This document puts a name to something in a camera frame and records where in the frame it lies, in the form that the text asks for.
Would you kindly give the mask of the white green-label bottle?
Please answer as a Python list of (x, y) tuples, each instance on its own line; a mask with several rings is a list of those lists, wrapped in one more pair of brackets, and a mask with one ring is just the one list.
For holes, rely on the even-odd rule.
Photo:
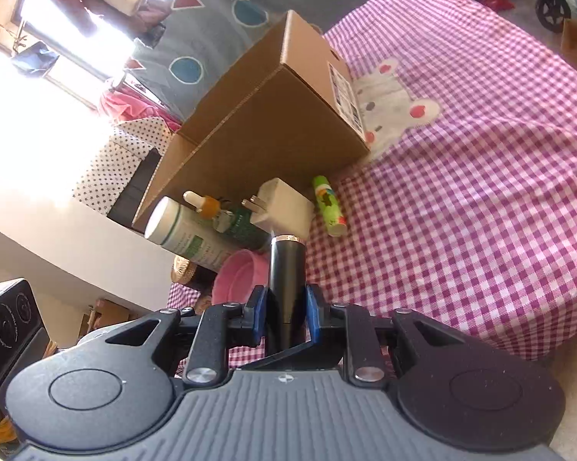
[(214, 272), (243, 249), (214, 230), (191, 207), (169, 197), (157, 203), (146, 226), (145, 239)]

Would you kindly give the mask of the pink checkered tablecloth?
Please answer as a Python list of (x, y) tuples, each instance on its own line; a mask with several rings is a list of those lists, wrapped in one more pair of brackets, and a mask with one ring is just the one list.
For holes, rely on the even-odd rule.
[(309, 282), (328, 301), (405, 307), (528, 360), (577, 333), (577, 72), (473, 0), (369, 0), (327, 40), (352, 73), (396, 57), (442, 108), (334, 185)]

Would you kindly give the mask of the green glass dropper bottle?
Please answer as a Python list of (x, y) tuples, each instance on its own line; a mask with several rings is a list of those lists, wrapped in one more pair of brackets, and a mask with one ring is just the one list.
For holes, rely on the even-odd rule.
[(224, 208), (219, 200), (193, 191), (184, 192), (183, 198), (186, 204), (195, 208), (201, 219), (236, 245), (251, 251), (262, 251), (268, 245), (268, 233), (251, 223), (249, 209), (240, 206)]

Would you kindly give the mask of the gold-lidded dark jar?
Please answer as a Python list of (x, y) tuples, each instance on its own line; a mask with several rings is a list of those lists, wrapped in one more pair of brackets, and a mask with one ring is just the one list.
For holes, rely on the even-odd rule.
[(175, 256), (171, 270), (171, 280), (197, 292), (210, 292), (217, 273), (193, 263), (181, 256)]

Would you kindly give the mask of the brown cardboard box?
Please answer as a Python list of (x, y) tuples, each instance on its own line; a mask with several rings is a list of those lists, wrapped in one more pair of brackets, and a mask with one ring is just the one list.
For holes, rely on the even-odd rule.
[(161, 198), (186, 191), (240, 203), (279, 178), (306, 194), (369, 152), (347, 65), (290, 10), (172, 136), (132, 225), (144, 230)]

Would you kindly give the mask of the green lip balm tube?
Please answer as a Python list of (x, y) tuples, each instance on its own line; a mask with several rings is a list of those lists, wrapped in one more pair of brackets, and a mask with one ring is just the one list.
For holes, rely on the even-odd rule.
[(324, 176), (313, 178), (312, 186), (327, 233), (331, 237), (345, 235), (348, 231), (347, 221), (327, 178)]

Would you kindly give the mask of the grey patterned hanging blanket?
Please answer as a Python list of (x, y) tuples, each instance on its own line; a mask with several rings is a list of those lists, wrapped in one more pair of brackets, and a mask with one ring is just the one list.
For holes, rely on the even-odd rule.
[(134, 78), (170, 113), (187, 119), (249, 48), (290, 10), (319, 33), (368, 0), (167, 0), (171, 13), (153, 48), (135, 47)]

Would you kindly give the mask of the white power adapter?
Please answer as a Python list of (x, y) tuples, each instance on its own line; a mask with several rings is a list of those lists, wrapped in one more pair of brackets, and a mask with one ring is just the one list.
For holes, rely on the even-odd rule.
[(312, 201), (279, 178), (265, 182), (256, 195), (243, 199), (250, 223), (269, 235), (294, 235), (308, 240), (315, 207)]

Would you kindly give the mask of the pink plastic lid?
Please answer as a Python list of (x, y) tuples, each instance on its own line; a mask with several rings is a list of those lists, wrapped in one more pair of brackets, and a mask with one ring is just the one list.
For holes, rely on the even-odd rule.
[(268, 253), (237, 251), (223, 263), (214, 279), (211, 301), (214, 305), (230, 302), (245, 304), (257, 285), (268, 284), (268, 277)]

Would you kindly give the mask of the polka dot cloth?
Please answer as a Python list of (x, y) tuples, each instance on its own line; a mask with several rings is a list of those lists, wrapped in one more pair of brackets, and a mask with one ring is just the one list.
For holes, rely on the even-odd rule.
[(164, 155), (173, 132), (161, 117), (123, 121), (109, 128), (108, 141), (75, 184), (73, 198), (108, 216), (145, 158)]

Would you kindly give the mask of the pink garment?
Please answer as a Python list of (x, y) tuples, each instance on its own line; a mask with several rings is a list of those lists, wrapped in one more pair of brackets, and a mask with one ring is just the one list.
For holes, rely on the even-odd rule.
[(145, 118), (164, 120), (172, 132), (181, 128), (177, 118), (162, 107), (139, 97), (117, 91), (107, 91), (99, 99), (99, 110), (111, 120), (118, 122), (135, 121)]

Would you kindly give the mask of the black cylinder tube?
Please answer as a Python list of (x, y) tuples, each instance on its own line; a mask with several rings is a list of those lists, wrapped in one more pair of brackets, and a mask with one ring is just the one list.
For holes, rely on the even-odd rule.
[(305, 342), (305, 245), (289, 234), (275, 236), (270, 250), (265, 319), (268, 355)]

